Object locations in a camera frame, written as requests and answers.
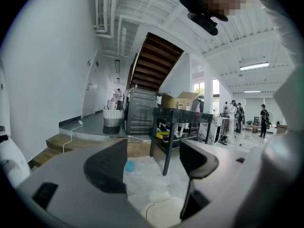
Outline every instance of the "black metal shelf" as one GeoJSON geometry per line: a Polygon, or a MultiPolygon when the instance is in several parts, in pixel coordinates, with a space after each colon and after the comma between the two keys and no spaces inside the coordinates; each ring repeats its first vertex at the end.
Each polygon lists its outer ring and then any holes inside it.
{"type": "Polygon", "coordinates": [[[168,167],[171,158],[171,152],[174,149],[178,149],[180,147],[180,142],[183,139],[192,139],[196,141],[202,141],[199,138],[199,129],[197,131],[191,130],[192,123],[209,123],[207,136],[210,131],[210,123],[212,122],[213,115],[206,113],[197,113],[193,111],[185,111],[180,109],[172,109],[172,108],[158,108],[155,107],[153,109],[153,131],[152,131],[152,141],[150,145],[150,156],[153,156],[154,146],[156,145],[162,152],[166,155],[165,165],[163,169],[163,176],[167,175],[168,167]],[[157,119],[165,119],[167,122],[170,122],[170,134],[167,139],[156,138],[156,120],[157,119]],[[175,126],[180,123],[189,123],[189,132],[184,133],[181,138],[176,138],[174,136],[175,126]]]}

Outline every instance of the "wooden platform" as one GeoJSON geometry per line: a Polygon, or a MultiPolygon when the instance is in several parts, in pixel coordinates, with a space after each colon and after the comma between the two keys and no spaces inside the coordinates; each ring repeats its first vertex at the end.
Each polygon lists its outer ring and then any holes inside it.
{"type": "MultiPolygon", "coordinates": [[[[92,148],[99,146],[102,143],[115,142],[124,138],[111,138],[108,141],[93,141],[87,139],[80,139],[73,137],[73,141],[65,145],[65,152],[74,151],[83,148],[92,148]]],[[[128,158],[148,156],[150,151],[150,142],[143,142],[137,139],[128,139],[128,158]]],[[[63,153],[63,144],[70,141],[70,136],[64,134],[57,134],[46,140],[47,148],[33,158],[29,165],[40,167],[50,159],[63,153]]]]}

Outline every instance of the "yellow object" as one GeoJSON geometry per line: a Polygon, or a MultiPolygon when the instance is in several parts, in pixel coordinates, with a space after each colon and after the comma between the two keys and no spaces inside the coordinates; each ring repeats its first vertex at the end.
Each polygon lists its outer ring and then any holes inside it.
{"type": "Polygon", "coordinates": [[[164,139],[164,136],[168,136],[169,132],[156,132],[156,138],[164,139]]]}

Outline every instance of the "blue object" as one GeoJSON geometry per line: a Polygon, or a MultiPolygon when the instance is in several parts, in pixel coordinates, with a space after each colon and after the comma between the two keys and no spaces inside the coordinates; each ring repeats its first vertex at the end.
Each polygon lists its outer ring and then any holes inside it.
{"type": "Polygon", "coordinates": [[[124,169],[125,169],[127,172],[132,172],[132,171],[134,171],[134,169],[135,169],[135,162],[132,161],[132,160],[127,160],[127,163],[125,164],[124,169]]]}

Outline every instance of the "grey container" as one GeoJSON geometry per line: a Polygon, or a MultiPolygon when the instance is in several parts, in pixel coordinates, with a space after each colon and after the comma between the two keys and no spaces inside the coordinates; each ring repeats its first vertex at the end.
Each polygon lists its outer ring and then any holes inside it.
{"type": "Polygon", "coordinates": [[[133,88],[127,109],[125,131],[127,134],[150,134],[153,127],[153,108],[156,93],[133,88]]]}

